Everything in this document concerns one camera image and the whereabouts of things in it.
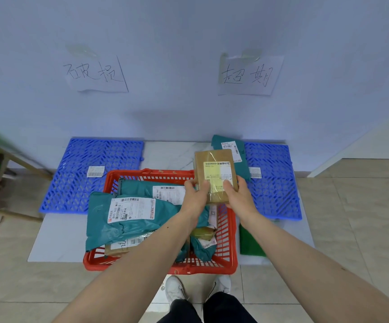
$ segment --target finger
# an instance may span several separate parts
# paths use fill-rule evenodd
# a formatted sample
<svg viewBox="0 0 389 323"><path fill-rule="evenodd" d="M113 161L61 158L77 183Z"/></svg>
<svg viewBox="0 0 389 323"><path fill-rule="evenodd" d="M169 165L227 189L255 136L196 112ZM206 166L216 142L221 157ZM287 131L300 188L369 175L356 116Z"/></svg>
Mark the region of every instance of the finger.
<svg viewBox="0 0 389 323"><path fill-rule="evenodd" d="M232 184L230 183L229 180L225 180L223 181L223 188L224 188L224 191L226 192L226 194L228 196L231 196L233 195L236 191L233 189L233 186Z"/></svg>
<svg viewBox="0 0 389 323"><path fill-rule="evenodd" d="M245 179L243 177L236 176L236 178L238 179L239 188L242 187L242 189L248 189L247 182L245 181Z"/></svg>
<svg viewBox="0 0 389 323"><path fill-rule="evenodd" d="M184 183L185 192L188 194L194 194L196 190L193 188L193 186L196 184L196 181L194 179L187 180Z"/></svg>
<svg viewBox="0 0 389 323"><path fill-rule="evenodd" d="M200 190L201 193L204 193L205 195L209 192L209 181L208 180L203 180L202 184L200 185Z"/></svg>

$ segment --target white sneaker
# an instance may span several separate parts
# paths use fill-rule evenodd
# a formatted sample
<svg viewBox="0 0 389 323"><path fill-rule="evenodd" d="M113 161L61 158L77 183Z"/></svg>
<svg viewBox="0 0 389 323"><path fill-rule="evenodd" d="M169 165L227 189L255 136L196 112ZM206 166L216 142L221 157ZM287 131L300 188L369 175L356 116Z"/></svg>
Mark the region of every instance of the white sneaker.
<svg viewBox="0 0 389 323"><path fill-rule="evenodd" d="M230 275L218 275L213 284L213 289L209 293L207 300L211 296L219 291L229 294L230 293L231 280Z"/></svg>
<svg viewBox="0 0 389 323"><path fill-rule="evenodd" d="M166 280L165 294L169 304L171 304L175 299L187 299L182 282L174 275L168 277Z"/></svg>

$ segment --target person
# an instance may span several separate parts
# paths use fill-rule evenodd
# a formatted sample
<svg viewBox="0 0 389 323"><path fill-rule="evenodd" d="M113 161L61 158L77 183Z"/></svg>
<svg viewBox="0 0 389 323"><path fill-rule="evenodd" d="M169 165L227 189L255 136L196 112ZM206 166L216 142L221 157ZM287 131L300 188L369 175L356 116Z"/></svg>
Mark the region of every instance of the person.
<svg viewBox="0 0 389 323"><path fill-rule="evenodd" d="M386 295L259 214L245 180L237 179L238 192L224 181L228 207L262 247L314 322L389 323ZM97 276L54 322L138 322L205 207L209 183L203 182L199 191L193 184L193 180L185 182L186 194L179 213ZM203 305L205 323L255 322L229 291L230 277L218 276ZM165 292L171 305L160 323L201 321L177 277L167 279Z"/></svg>

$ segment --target yellow label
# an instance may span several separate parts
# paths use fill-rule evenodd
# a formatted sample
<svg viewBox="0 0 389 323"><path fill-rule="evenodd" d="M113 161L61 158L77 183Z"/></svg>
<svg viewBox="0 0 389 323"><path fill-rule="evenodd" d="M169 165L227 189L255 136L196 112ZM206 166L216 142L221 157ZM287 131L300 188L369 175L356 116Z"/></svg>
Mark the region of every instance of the yellow label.
<svg viewBox="0 0 389 323"><path fill-rule="evenodd" d="M223 192L223 181L225 180L229 180L233 186L230 162L204 162L203 172L205 180L211 184L211 193Z"/></svg>

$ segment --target hand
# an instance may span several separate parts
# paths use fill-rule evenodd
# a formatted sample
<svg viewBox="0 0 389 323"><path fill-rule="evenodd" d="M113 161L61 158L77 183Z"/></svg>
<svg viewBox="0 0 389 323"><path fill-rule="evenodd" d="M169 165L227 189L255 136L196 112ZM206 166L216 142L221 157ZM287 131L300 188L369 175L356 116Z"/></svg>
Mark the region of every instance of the hand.
<svg viewBox="0 0 389 323"><path fill-rule="evenodd" d="M239 185L239 190L237 192L233 189L229 180L223 182L223 188L229 197L230 204L226 204L226 206L235 211L244 226L244 222L246 222L247 218L254 213L258 213L258 211L254 205L253 197L251 196L251 192L248 189L244 178L240 176L237 176L237 178Z"/></svg>
<svg viewBox="0 0 389 323"><path fill-rule="evenodd" d="M184 201L182 202L181 212L184 212L193 218L197 219L202 213L205 205L207 204L207 195L209 192L209 181L204 180L200 186L200 190L196 191L193 188L193 185L196 184L195 180L187 180L184 183L185 187L185 196Z"/></svg>

